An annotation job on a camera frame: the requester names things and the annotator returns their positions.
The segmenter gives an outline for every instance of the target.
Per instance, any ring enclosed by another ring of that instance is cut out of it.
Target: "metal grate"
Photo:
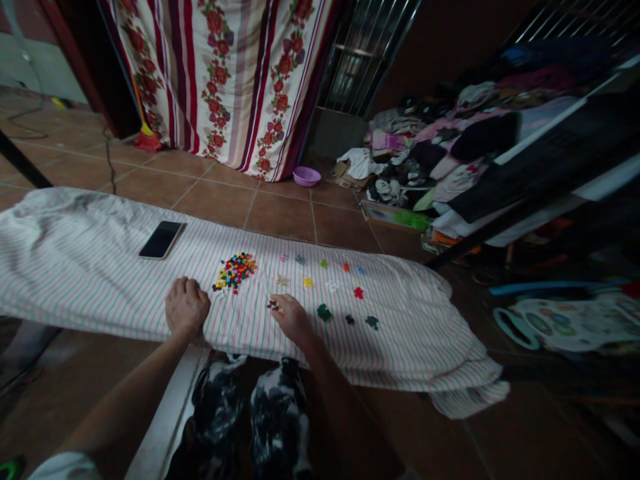
[[[637,42],[637,0],[544,0],[538,2],[507,44],[558,37],[608,36],[613,46]]]
[[[331,49],[318,107],[364,117],[421,0],[357,0]]]

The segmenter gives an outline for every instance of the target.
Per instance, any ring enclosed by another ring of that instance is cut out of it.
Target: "smartphone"
[[[184,229],[184,223],[160,222],[151,238],[147,241],[139,256],[152,260],[163,260],[171,251],[173,244]]]

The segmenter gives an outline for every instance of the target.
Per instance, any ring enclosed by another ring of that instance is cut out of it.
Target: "person's left hand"
[[[201,332],[211,302],[196,280],[182,277],[173,282],[165,305],[169,330],[188,329],[190,340],[194,340]]]

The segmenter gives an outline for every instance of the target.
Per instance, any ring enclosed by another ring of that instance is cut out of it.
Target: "pink plastic basin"
[[[312,187],[320,181],[319,172],[308,167],[296,167],[293,170],[293,180],[301,187]]]

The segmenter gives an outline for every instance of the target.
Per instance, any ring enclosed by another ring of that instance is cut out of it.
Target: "striped curtain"
[[[295,168],[339,0],[112,0],[152,130],[264,181]]]

